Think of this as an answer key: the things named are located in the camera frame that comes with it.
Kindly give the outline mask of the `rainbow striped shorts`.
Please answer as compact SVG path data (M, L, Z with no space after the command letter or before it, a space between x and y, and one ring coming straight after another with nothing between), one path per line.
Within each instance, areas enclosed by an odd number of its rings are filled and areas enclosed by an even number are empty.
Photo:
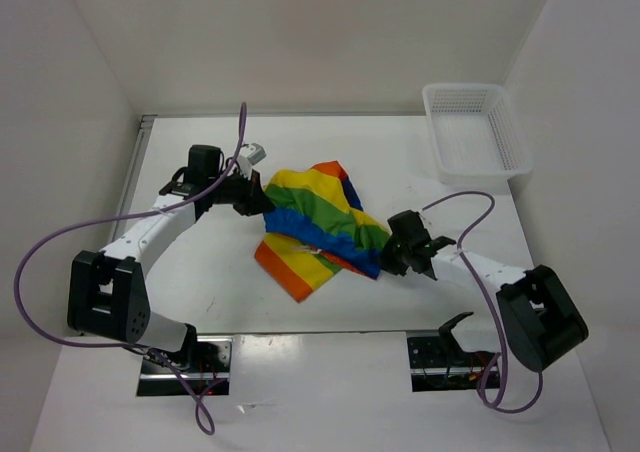
M264 192L274 210L263 214L265 236L254 258L296 302L342 270L379 277L390 233L364 211L339 162L279 170Z

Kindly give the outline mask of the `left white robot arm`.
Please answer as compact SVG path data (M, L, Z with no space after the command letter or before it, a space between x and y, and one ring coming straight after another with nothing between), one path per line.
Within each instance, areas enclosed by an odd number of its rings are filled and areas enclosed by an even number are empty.
M225 158L220 148L194 145L186 166L160 190L149 214L97 252L82 251L71 266L68 326L128 347L155 349L185 372L200 357L193 325L152 311L145 279L169 246L214 205L242 216L271 212L255 165L266 156L256 143Z

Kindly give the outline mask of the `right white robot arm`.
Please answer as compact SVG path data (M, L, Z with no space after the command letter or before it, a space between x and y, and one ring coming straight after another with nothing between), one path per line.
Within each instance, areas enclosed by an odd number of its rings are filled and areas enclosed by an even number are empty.
M391 237L380 255L381 268L404 276L412 271L457 290L486 291L497 306L504 338L460 323L464 311L440 327L440 357L460 365L473 352L499 352L507 345L526 369L542 372L586 341L588 326L556 272L545 265L522 269L466 251L446 250L454 240L431 237L420 214L406 210L388 220Z

